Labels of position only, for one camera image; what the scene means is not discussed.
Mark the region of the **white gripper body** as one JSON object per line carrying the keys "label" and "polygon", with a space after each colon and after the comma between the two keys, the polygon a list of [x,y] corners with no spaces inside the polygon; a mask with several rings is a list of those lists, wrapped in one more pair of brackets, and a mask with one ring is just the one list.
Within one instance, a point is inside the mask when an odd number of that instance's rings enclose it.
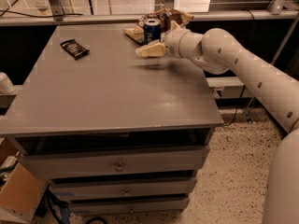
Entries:
{"label": "white gripper body", "polygon": [[190,30],[177,28],[165,34],[164,45],[166,53],[175,58],[188,57],[188,35]]}

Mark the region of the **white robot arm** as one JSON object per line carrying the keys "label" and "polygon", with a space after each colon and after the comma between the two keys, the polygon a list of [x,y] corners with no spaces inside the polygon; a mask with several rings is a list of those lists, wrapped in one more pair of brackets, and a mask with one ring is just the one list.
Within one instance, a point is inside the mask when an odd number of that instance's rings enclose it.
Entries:
{"label": "white robot arm", "polygon": [[185,58],[214,75],[232,71],[288,133],[270,164],[262,224],[299,224],[299,81],[245,49],[230,33],[197,34],[171,23],[162,42],[135,50],[139,57]]}

